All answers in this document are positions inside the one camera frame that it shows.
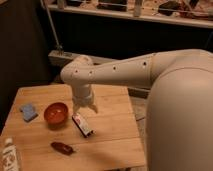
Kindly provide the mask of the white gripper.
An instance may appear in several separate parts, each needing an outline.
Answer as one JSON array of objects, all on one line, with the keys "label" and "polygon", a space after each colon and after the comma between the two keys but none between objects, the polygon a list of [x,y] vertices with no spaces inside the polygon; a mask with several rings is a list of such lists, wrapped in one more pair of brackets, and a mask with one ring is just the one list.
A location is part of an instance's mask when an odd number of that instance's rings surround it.
[{"label": "white gripper", "polygon": [[94,103],[94,93],[90,84],[74,85],[72,87],[73,114],[76,114],[80,107],[89,106],[95,113],[98,108]]}]

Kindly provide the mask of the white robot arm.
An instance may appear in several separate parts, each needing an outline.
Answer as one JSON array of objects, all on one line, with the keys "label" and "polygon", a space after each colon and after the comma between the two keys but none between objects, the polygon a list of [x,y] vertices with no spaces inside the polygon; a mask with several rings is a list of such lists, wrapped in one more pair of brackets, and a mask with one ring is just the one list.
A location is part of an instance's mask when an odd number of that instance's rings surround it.
[{"label": "white robot arm", "polygon": [[93,84],[148,88],[149,171],[213,171],[213,52],[165,51],[101,65],[80,55],[61,78],[75,110],[95,107]]}]

